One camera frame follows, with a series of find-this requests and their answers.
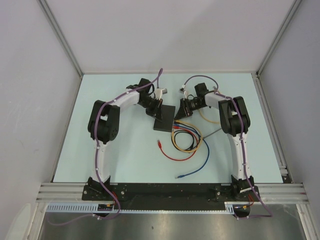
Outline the black network switch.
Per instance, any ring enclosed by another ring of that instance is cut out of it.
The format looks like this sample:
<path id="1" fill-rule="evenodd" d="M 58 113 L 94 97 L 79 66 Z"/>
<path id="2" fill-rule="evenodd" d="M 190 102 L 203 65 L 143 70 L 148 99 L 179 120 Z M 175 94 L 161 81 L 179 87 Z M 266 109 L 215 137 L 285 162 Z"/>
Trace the black network switch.
<path id="1" fill-rule="evenodd" d="M 162 120 L 155 120 L 153 124 L 154 131 L 170 133 L 174 124 L 176 107 L 173 105 L 162 105 L 161 116 Z"/>

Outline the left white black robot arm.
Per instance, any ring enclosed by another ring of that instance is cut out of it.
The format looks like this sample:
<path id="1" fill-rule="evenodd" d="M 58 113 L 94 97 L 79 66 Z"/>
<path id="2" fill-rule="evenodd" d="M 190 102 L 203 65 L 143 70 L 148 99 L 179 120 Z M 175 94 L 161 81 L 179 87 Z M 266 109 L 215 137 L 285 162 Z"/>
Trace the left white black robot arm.
<path id="1" fill-rule="evenodd" d="M 95 101 L 87 126 L 90 137 L 96 143 L 93 174 L 87 184 L 98 199 L 105 200 L 111 193 L 111 188 L 108 186 L 111 174 L 107 170 L 105 153 L 109 142 L 119 133 L 120 114 L 130 106 L 140 105 L 145 108 L 148 116 L 161 121 L 162 96 L 166 93 L 167 89 L 141 78 L 138 84 L 127 86 L 125 92 L 115 99 Z"/>

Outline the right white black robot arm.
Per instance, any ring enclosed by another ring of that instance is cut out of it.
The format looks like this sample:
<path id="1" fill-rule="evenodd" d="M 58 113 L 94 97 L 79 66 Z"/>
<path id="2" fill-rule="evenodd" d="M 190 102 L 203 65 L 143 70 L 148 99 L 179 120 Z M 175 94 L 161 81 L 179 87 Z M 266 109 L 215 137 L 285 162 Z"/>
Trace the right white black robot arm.
<path id="1" fill-rule="evenodd" d="M 208 90 L 205 83 L 195 87 L 196 97 L 180 99 L 175 121 L 188 118 L 193 111 L 205 107 L 218 109 L 222 131 L 227 135 L 232 156 L 231 196 L 242 201 L 254 187 L 254 178 L 247 160 L 247 133 L 251 120 L 243 97 L 229 97 L 217 90 Z"/>

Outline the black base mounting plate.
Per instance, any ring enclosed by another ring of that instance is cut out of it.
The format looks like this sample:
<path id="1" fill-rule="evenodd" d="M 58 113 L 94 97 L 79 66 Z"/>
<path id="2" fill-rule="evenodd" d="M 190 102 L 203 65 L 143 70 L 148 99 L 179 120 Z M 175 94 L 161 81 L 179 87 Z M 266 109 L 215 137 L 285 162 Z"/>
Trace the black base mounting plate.
<path id="1" fill-rule="evenodd" d="M 252 190 L 235 196 L 231 184 L 115 183 L 107 188 L 128 211 L 217 211 L 225 202 L 258 200 Z"/>

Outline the aluminium frame rail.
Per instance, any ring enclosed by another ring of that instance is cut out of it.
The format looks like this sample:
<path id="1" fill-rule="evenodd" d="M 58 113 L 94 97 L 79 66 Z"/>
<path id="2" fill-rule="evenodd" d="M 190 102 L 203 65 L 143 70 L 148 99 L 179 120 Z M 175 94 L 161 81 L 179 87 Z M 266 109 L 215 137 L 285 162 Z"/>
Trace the aluminium frame rail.
<path id="1" fill-rule="evenodd" d="M 243 202 L 248 196 L 255 195 L 267 204 L 304 204 L 309 201 L 304 186 L 294 183 L 257 183 L 254 190 L 243 193 L 236 193 L 228 183 L 112 183 L 108 189 L 120 201 L 134 197 L 205 197 L 217 202 Z M 36 197 L 37 202 L 61 203 L 112 199 L 103 187 L 91 187 L 87 183 L 42 183 Z"/>

